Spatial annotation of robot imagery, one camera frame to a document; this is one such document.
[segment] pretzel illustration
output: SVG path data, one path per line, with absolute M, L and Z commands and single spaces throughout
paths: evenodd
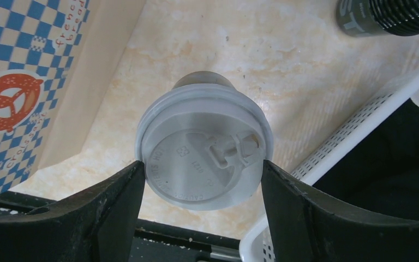
M 42 79 L 37 79 L 29 74 L 15 73 L 5 74 L 0 77 L 0 109 L 9 108 L 10 116 L 0 116 L 0 131 L 11 133 L 19 123 L 21 123 L 36 106 L 41 93 Z M 5 90 L 18 88 L 13 96 L 3 94 Z M 17 105 L 16 101 L 24 96 L 23 104 Z

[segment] pretzel logo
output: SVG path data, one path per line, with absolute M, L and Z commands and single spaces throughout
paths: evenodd
M 0 132 L 12 133 L 34 111 L 44 79 L 26 70 L 0 73 Z

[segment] checkered box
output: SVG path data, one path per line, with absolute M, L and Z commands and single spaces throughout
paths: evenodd
M 0 128 L 10 124 L 0 130 L 0 193 L 35 172 L 40 145 L 80 52 L 83 27 L 74 45 L 52 46 L 67 11 L 64 0 L 0 0 Z

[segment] white plastic basket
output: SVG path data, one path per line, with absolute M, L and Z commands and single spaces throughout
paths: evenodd
M 419 70 L 390 80 L 295 168 L 292 176 L 313 185 L 417 90 Z M 266 214 L 240 241 L 240 256 L 245 262 L 275 261 Z

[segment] stone countertop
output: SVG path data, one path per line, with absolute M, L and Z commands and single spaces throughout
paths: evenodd
M 265 112 L 274 162 L 291 171 L 392 77 L 419 67 L 419 36 L 351 38 L 336 0 L 148 0 L 83 151 L 13 190 L 62 199 L 131 163 L 147 107 L 188 73 L 228 78 Z M 260 192 L 229 209 L 171 206 L 146 186 L 139 217 L 240 239 Z

